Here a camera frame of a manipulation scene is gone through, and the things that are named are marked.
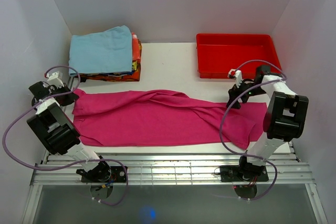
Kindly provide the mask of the pink trousers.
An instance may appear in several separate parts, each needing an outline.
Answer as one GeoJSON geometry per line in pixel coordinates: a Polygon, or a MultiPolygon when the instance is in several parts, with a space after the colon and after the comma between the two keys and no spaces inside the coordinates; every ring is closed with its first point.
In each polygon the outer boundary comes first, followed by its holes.
{"type": "Polygon", "coordinates": [[[73,124],[85,145],[181,146],[231,142],[246,149],[263,133],[265,103],[240,109],[171,90],[89,94],[77,89],[73,124]]]}

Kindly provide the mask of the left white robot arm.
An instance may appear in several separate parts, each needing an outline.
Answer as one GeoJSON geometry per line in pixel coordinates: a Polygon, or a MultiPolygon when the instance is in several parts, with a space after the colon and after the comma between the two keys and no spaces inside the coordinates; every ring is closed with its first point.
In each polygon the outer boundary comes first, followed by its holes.
{"type": "Polygon", "coordinates": [[[110,166],[83,145],[79,132],[61,108],[73,104],[79,96],[70,92],[64,83],[56,86],[40,81],[31,85],[29,90],[34,96],[31,104],[37,107],[27,124],[46,150],[53,155],[66,155],[80,161],[82,168],[76,173],[90,182],[109,181],[112,176],[110,166]]]}

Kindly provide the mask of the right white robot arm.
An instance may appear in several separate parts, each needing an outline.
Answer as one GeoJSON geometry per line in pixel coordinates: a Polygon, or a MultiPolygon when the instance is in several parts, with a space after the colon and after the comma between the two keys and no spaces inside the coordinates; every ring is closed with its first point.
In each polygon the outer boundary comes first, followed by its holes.
{"type": "Polygon", "coordinates": [[[309,99],[293,92],[284,76],[273,73],[267,65],[257,67],[254,79],[243,79],[238,69],[230,70],[228,76],[235,80],[228,92],[228,107],[240,109],[249,97],[261,94],[267,94],[270,101],[262,125],[266,136],[239,158],[237,166],[220,167],[221,181],[266,182],[267,159],[284,143],[302,135],[309,99]]]}

